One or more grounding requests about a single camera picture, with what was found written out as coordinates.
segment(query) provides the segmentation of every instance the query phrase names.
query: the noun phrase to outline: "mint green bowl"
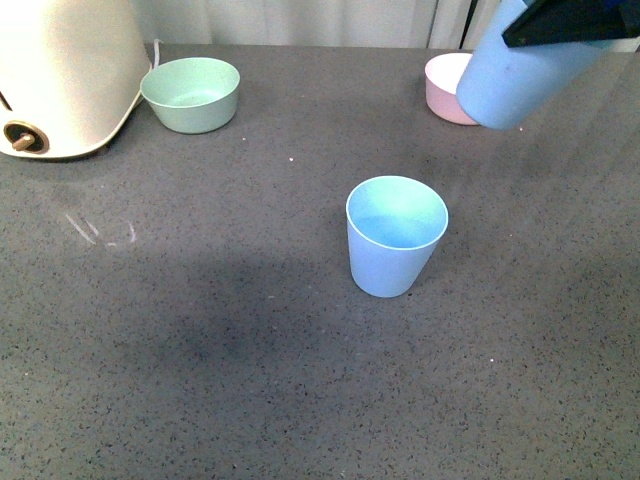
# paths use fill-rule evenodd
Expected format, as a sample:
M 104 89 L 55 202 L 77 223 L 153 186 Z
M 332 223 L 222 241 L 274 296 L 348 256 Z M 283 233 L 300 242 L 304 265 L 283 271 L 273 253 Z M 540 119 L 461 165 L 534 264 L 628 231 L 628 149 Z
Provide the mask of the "mint green bowl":
M 140 92 L 162 124 L 179 133 L 220 128 L 236 113 L 240 74 L 233 65 L 208 57 L 164 63 L 140 83 Z

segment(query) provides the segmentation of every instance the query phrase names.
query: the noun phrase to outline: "light blue cup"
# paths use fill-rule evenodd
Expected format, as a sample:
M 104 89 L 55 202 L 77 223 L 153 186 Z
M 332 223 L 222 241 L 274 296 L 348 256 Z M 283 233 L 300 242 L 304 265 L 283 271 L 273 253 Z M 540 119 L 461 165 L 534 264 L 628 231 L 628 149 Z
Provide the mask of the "light blue cup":
M 602 56 L 611 42 L 572 42 L 509 48 L 502 32 L 527 9 L 502 0 L 456 90 L 464 112 L 480 125 L 517 127 Z
M 449 223 L 447 207 L 426 185 L 406 177 L 375 177 L 347 199 L 351 274 L 376 297 L 409 290 Z

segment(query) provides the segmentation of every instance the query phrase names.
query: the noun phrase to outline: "scratch mark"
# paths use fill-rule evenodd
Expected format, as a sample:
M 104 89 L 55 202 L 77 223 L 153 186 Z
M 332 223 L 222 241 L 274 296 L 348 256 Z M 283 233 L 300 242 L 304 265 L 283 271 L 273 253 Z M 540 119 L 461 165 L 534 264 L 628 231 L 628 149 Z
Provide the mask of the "scratch mark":
M 91 229 L 91 231 L 93 232 L 93 234 L 97 237 L 100 235 L 100 232 L 98 232 L 98 229 L 96 227 L 93 226 L 93 223 L 91 223 L 89 220 L 83 218 L 84 223 L 86 223 L 87 225 L 89 225 L 89 228 Z
M 69 223 L 71 223 L 71 225 L 73 225 L 73 228 L 75 228 L 78 231 L 78 233 L 80 235 L 82 235 L 82 238 L 84 238 L 87 242 L 89 242 L 89 243 L 91 243 L 93 245 L 96 244 L 96 242 L 91 240 L 91 237 L 89 237 L 89 235 L 87 235 L 87 233 L 84 230 L 82 230 L 82 228 L 80 228 L 80 225 L 78 225 L 76 222 L 73 221 L 73 218 L 71 218 L 69 216 L 69 214 L 65 213 L 64 216 L 67 217 L 67 220 L 69 220 Z
M 133 229 L 133 225 L 131 224 L 131 222 L 127 222 L 129 224 L 129 232 L 131 233 L 131 242 L 133 243 L 136 241 L 136 231 Z

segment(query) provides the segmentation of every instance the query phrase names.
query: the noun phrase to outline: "white appliance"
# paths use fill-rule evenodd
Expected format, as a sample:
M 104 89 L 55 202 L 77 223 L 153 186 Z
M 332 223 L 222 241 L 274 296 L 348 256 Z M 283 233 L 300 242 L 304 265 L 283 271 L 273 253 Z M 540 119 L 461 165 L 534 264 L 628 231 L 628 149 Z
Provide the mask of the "white appliance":
M 129 1 L 0 5 L 0 152 L 56 159 L 105 145 L 151 68 Z

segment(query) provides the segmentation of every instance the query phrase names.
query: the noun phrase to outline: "pink bowl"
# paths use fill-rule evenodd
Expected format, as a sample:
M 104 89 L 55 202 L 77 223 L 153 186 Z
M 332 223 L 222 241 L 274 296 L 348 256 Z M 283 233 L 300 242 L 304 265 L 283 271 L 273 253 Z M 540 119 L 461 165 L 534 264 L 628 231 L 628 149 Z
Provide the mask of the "pink bowl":
M 460 125 L 478 124 L 464 113 L 456 98 L 458 82 L 470 59 L 470 53 L 446 53 L 429 60 L 424 68 L 427 105 L 439 117 Z

